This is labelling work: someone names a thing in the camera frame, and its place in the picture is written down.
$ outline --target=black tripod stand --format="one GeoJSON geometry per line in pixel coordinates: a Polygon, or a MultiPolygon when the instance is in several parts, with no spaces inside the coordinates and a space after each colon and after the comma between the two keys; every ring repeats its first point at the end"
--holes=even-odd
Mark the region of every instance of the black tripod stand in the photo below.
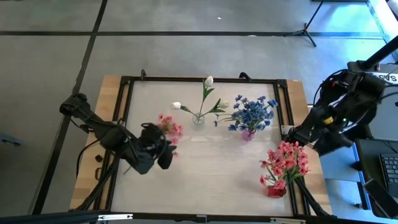
{"type": "Polygon", "coordinates": [[[290,33],[290,34],[286,34],[286,35],[284,35],[284,37],[294,36],[294,35],[301,35],[301,36],[304,35],[304,36],[307,36],[307,37],[311,40],[313,46],[316,47],[316,46],[317,46],[316,43],[313,41],[313,39],[312,39],[310,33],[308,32],[308,27],[310,26],[310,24],[311,24],[313,18],[314,18],[314,17],[316,16],[316,14],[318,13],[318,11],[319,11],[319,9],[321,8],[322,4],[323,4],[323,0],[322,0],[322,2],[319,4],[319,6],[318,6],[317,10],[315,11],[315,13],[312,15],[312,17],[311,17],[311,19],[310,19],[310,22],[304,24],[304,29],[299,30],[299,31],[296,31],[296,32],[293,32],[293,33],[290,33]]]}

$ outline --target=white tabletop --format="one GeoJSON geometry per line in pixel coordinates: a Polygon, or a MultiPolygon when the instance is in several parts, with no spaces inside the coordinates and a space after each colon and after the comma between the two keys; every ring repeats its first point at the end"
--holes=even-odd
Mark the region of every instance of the white tabletop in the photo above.
{"type": "MultiPolygon", "coordinates": [[[[249,100],[265,95],[274,99],[270,84],[214,83],[215,90],[208,96],[203,110],[208,111],[221,98],[231,103],[226,111],[235,111],[232,105],[236,95],[249,100]]],[[[168,170],[156,163],[145,175],[131,169],[121,160],[113,195],[112,211],[145,213],[185,213],[205,215],[260,215],[292,216],[289,193],[282,198],[264,195],[259,183],[259,160],[267,159],[267,150],[280,143],[277,113],[271,126],[256,133],[246,142],[242,132],[228,131],[232,124],[220,123],[214,127],[214,114],[206,115],[203,129],[195,129],[192,115],[171,110],[170,104],[179,101],[198,112],[201,103],[200,82],[134,82],[127,128],[136,136],[141,123],[157,121],[159,114],[172,115],[184,126],[178,143],[178,157],[168,170]]]]}

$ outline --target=wooden table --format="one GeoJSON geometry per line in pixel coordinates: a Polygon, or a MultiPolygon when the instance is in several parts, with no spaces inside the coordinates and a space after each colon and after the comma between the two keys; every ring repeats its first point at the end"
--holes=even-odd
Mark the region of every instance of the wooden table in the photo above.
{"type": "MultiPolygon", "coordinates": [[[[99,93],[98,101],[95,108],[95,113],[104,119],[105,121],[112,121],[115,104],[118,96],[119,86],[121,82],[121,76],[105,76],[101,90],[99,93]]],[[[295,125],[300,125],[301,122],[308,114],[307,103],[304,95],[304,90],[302,83],[297,80],[287,80],[287,86],[289,90],[290,105],[292,108],[292,114],[295,125]]],[[[280,98],[284,98],[284,93],[279,90],[280,98]]],[[[127,88],[124,89],[121,107],[119,109],[119,118],[123,115],[124,105],[127,98],[127,88]]],[[[287,108],[284,101],[280,102],[280,107],[282,109],[282,115],[285,120],[287,120],[287,108]]],[[[87,144],[95,140],[94,134],[89,134],[87,144]]],[[[102,166],[101,163],[96,162],[94,157],[96,155],[104,156],[105,150],[96,144],[89,148],[83,155],[80,164],[80,171],[78,178],[76,180],[75,191],[73,193],[70,208],[76,208],[79,206],[84,199],[90,194],[94,186],[97,184],[95,179],[95,170],[102,166]]],[[[320,164],[320,159],[318,154],[309,147],[306,148],[306,153],[309,159],[309,173],[305,176],[305,183],[309,191],[312,193],[317,202],[322,206],[322,208],[331,213],[330,202],[328,194],[326,191],[326,185],[323,178],[322,167],[320,164]]],[[[298,213],[304,214],[304,209],[302,206],[301,196],[299,189],[296,186],[296,199],[298,205],[298,213]]],[[[104,209],[106,199],[108,196],[108,185],[104,188],[101,202],[99,208],[104,209]]]]}

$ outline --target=gray floor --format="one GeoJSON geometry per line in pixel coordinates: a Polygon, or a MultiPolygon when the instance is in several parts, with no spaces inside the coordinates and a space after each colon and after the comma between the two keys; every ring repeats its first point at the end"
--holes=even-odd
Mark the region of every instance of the gray floor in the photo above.
{"type": "MultiPolygon", "coordinates": [[[[100,4],[99,0],[0,1],[0,31],[91,31],[100,4]]],[[[287,32],[301,29],[317,4],[113,0],[108,1],[100,30],[287,32]]],[[[310,31],[379,29],[364,3],[325,3],[310,31]]],[[[0,217],[29,213],[62,118],[58,107],[71,92],[88,39],[0,36],[0,132],[24,141],[21,147],[0,144],[0,217]]],[[[311,103],[317,86],[330,73],[345,68],[348,61],[366,59],[385,44],[381,37],[315,41],[317,48],[304,37],[97,37],[81,92],[95,106],[104,75],[138,75],[142,68],[148,75],[189,77],[237,77],[245,71],[253,78],[303,80],[311,103]]],[[[385,62],[393,62],[392,57],[385,62]]],[[[76,157],[85,140],[85,133],[70,126],[44,212],[69,208],[76,157]]],[[[363,218],[362,211],[348,206],[358,198],[346,189],[355,189],[333,181],[337,180],[328,180],[328,189],[334,213],[363,218]]]]}

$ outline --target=pink vase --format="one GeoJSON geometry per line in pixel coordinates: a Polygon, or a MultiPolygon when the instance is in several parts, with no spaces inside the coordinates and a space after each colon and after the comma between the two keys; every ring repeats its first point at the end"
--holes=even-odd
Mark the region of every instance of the pink vase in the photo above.
{"type": "Polygon", "coordinates": [[[253,131],[245,130],[242,133],[242,137],[246,141],[251,141],[252,139],[254,139],[254,134],[255,133],[256,133],[256,130],[253,130],[253,131]]]}
{"type": "Polygon", "coordinates": [[[266,188],[267,196],[272,198],[280,198],[286,194],[286,188],[275,189],[274,186],[267,186],[266,188]]]}

